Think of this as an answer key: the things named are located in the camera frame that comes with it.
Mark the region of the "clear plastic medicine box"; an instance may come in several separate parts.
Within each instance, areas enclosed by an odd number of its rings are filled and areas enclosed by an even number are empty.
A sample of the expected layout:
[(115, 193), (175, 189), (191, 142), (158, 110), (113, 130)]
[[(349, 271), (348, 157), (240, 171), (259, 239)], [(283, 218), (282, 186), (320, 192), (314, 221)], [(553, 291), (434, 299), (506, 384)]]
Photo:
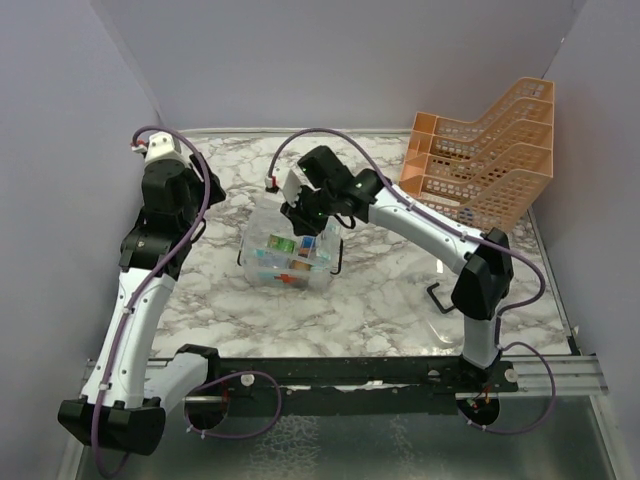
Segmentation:
[(237, 264), (253, 286), (321, 291), (340, 273), (342, 233), (331, 219), (317, 236), (296, 235), (280, 203), (262, 199), (249, 215)]

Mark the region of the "brown orange-cap medicine bottle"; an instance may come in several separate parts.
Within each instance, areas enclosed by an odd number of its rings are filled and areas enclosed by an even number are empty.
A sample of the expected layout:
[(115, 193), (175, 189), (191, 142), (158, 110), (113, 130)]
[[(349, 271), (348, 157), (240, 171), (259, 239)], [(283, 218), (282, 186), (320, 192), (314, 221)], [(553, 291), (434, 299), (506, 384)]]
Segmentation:
[(292, 270), (310, 271), (312, 269), (312, 265), (304, 261), (292, 260), (290, 263), (290, 268)]

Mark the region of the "black lid handle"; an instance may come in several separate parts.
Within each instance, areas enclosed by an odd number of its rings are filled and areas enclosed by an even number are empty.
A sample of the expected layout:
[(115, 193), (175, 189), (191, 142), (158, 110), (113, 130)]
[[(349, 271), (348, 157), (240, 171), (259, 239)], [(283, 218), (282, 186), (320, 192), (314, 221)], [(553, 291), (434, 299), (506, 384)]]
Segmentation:
[(441, 315), (447, 315), (451, 312), (453, 312), (456, 307), (454, 305), (451, 306), (445, 306), (440, 299), (438, 298), (438, 296), (436, 295), (436, 290), (440, 287), (440, 283), (439, 282), (434, 282), (431, 285), (429, 285), (425, 291), (427, 296), (431, 299), (431, 301), (433, 302), (433, 304), (435, 305), (435, 307), (437, 308), (437, 310), (440, 312)]

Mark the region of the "clear plastic box lid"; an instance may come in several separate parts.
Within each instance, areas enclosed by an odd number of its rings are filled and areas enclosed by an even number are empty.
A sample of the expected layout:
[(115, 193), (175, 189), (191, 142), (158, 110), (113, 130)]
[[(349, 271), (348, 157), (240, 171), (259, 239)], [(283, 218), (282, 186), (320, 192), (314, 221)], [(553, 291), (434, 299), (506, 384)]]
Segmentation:
[(436, 295), (445, 306), (451, 306), (451, 294), (457, 279), (441, 260), (426, 253), (411, 260), (407, 269), (398, 277), (402, 301), (416, 318), (419, 332), (426, 334), (442, 349), (457, 349), (462, 346), (463, 314), (455, 309), (447, 315), (441, 315), (425, 289), (432, 283), (439, 282)]

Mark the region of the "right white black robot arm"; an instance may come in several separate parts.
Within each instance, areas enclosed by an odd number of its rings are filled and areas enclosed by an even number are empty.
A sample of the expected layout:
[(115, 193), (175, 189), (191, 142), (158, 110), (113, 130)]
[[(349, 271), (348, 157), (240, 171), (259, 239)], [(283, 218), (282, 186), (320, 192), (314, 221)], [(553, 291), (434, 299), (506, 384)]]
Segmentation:
[(441, 260), (457, 277), (451, 300), (464, 316), (461, 383), (472, 391), (491, 384), (500, 356), (497, 310), (514, 275), (506, 234), (465, 229), (413, 201), (377, 169), (352, 174), (327, 146), (308, 152), (298, 166), (305, 177), (290, 172), (280, 187), (280, 211), (295, 234), (317, 236), (329, 218), (345, 216), (396, 233)]

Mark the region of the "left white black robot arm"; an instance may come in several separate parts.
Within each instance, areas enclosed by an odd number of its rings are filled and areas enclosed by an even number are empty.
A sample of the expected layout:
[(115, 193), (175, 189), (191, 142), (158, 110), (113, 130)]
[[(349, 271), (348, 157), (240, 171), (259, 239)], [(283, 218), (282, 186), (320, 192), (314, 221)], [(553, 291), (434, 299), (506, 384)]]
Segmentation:
[(170, 409), (165, 393), (144, 389), (155, 330), (205, 212), (225, 200), (200, 152), (145, 156), (143, 205), (120, 245), (118, 294), (103, 347), (76, 399), (61, 402), (57, 420), (86, 446), (148, 456)]

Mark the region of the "white blue small bottle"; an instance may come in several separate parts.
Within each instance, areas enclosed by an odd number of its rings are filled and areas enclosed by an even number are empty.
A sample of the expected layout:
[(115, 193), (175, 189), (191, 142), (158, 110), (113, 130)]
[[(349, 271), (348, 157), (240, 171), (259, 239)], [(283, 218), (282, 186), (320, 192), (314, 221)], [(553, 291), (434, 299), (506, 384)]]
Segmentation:
[(298, 255), (309, 258), (316, 248), (316, 238), (313, 236), (303, 236), (300, 240)]

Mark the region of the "green small packet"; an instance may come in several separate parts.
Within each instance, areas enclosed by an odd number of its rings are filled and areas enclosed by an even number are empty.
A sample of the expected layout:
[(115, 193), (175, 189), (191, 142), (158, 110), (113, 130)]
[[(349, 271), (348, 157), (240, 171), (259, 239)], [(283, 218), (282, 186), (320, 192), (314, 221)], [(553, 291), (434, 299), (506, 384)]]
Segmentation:
[(277, 235), (270, 235), (267, 247), (286, 254), (293, 254), (296, 251), (297, 244), (295, 240)]

